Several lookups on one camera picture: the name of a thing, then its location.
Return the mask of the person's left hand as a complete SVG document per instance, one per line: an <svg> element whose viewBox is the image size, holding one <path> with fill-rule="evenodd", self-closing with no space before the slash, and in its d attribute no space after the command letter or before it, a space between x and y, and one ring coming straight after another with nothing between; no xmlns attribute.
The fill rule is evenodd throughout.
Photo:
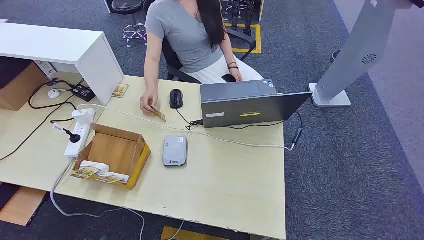
<svg viewBox="0 0 424 240"><path fill-rule="evenodd" d="M234 77L236 82L242 82L243 81L243 77L240 73L240 70L237 67L231 67L229 69L229 72Z"/></svg>

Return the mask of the person's right hand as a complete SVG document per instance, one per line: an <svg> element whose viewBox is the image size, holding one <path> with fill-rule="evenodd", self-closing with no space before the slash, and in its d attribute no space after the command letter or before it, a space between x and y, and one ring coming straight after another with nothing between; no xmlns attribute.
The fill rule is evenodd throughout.
<svg viewBox="0 0 424 240"><path fill-rule="evenodd" d="M140 98L140 109L146 113L154 113L158 101L158 91L155 88L147 89Z"/></svg>

